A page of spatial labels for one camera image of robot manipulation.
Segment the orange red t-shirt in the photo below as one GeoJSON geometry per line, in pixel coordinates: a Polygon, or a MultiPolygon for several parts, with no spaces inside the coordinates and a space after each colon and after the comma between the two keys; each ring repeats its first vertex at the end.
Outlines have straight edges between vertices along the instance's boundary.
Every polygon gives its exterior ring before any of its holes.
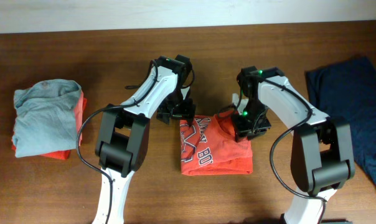
{"type": "Polygon", "coordinates": [[[229,115],[197,115],[179,122],[183,175],[243,175],[253,172],[251,142],[235,140],[229,115]]]}

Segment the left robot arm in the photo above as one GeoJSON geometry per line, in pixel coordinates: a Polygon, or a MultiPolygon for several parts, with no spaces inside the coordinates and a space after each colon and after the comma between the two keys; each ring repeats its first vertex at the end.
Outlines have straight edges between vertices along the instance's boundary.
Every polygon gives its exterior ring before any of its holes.
{"type": "Polygon", "coordinates": [[[103,109],[95,146],[102,184],[94,223],[124,222],[129,184],[148,151],[152,116],[163,123],[193,122],[195,104],[184,84],[193,74],[188,57],[160,56],[151,61],[148,76],[128,100],[103,109]]]}

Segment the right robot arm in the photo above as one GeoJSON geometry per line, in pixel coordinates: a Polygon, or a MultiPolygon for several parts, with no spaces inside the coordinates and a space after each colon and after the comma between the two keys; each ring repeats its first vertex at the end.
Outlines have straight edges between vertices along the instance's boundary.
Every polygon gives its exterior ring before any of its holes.
{"type": "Polygon", "coordinates": [[[274,141],[269,155],[276,179],[294,195],[280,223],[322,223],[328,200],[355,174],[349,122],[310,104],[276,67],[243,68],[237,83],[239,95],[247,97],[248,103],[232,115],[236,141],[264,135],[271,127],[268,110],[287,127],[274,141]],[[274,163],[277,145],[289,134],[293,136],[290,169],[296,189],[283,182],[274,163]]]}

